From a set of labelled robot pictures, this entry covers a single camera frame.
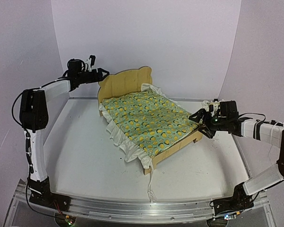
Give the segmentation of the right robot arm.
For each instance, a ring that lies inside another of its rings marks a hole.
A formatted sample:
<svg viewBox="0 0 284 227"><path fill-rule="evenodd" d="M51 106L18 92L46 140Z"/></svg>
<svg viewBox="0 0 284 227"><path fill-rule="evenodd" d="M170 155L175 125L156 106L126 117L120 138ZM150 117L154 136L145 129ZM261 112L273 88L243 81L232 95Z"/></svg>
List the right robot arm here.
<svg viewBox="0 0 284 227"><path fill-rule="evenodd" d="M279 149L279 158L268 169L241 183L234 189L234 198L251 197L284 181L284 123L255 120L250 113L240 114L237 103L204 101L203 108L189 116L199 123L199 131L212 139L216 132L226 131L237 137L251 138Z"/></svg>

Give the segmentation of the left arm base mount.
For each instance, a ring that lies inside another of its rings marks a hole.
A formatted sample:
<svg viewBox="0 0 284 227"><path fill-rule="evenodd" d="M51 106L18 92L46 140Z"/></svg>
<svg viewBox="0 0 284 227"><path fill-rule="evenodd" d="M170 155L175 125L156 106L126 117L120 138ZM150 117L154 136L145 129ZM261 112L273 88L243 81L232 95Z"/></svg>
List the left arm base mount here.
<svg viewBox="0 0 284 227"><path fill-rule="evenodd" d="M51 192L49 177L43 181L28 178L28 188L31 191L30 203L56 209L57 211L69 211L70 196Z"/></svg>

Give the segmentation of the wooden pet bed frame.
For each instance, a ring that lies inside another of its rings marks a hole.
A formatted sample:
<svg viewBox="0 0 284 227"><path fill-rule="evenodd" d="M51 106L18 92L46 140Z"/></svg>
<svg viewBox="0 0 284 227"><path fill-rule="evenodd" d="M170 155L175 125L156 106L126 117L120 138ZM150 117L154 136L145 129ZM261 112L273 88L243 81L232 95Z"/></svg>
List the wooden pet bed frame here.
<svg viewBox="0 0 284 227"><path fill-rule="evenodd" d="M120 97L131 92L139 92L144 83L153 85L151 68L148 66L139 69L125 70L115 75L109 75L99 83L98 103L100 104L105 98ZM197 129L167 151L156 156L153 160L154 168L156 168L158 163L177 153L182 148L189 144L197 143L201 139L202 135ZM143 168L143 170L145 175L151 172L149 169Z"/></svg>

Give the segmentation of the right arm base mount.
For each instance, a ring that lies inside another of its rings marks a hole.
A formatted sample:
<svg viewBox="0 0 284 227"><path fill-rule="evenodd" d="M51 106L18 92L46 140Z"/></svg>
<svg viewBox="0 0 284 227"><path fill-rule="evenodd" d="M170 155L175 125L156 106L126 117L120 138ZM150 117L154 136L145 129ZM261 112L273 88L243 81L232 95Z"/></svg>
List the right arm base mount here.
<svg viewBox="0 0 284 227"><path fill-rule="evenodd" d="M218 217L250 209L254 206L254 199L252 195L246 194L243 183L240 183L234 187L231 197L215 199L211 201L210 206L213 207L214 215Z"/></svg>

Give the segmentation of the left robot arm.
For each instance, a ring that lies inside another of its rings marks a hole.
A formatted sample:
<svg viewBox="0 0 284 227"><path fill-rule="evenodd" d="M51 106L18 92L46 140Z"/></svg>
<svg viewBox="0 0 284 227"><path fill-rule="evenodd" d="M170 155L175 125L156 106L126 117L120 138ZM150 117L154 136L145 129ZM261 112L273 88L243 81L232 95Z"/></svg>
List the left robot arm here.
<svg viewBox="0 0 284 227"><path fill-rule="evenodd" d="M45 85L22 91L19 118L15 122L25 135L25 153L28 162L28 186L40 193L43 185L49 184L44 162L43 133L49 122L47 104L56 97L74 91L82 84L98 83L110 73L103 68L94 69L96 57L87 61L70 59L67 70L58 79Z"/></svg>

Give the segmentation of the lemon print ruffled mattress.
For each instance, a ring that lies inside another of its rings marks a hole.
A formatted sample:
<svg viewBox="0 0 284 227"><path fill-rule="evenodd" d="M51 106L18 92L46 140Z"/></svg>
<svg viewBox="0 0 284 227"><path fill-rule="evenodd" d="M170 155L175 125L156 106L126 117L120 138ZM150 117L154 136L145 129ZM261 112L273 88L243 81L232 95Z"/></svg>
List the lemon print ruffled mattress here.
<svg viewBox="0 0 284 227"><path fill-rule="evenodd" d="M185 139L199 124L190 112L167 98L160 88L142 84L139 92L105 98L99 110L114 144L125 153L125 161L139 159L143 168L154 171L153 160Z"/></svg>

